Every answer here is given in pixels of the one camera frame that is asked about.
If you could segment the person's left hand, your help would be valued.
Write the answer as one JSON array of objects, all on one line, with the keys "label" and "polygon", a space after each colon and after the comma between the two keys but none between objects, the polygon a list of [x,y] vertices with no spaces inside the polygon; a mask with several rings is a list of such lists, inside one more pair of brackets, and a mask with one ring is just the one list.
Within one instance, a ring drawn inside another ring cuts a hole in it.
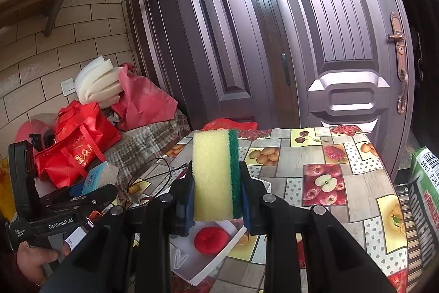
[{"label": "person's left hand", "polygon": [[21,242],[16,254],[17,265],[28,281],[43,286],[47,280],[43,266],[57,261],[61,255],[68,256],[70,246],[64,242],[61,251],[31,247],[27,242]]}]

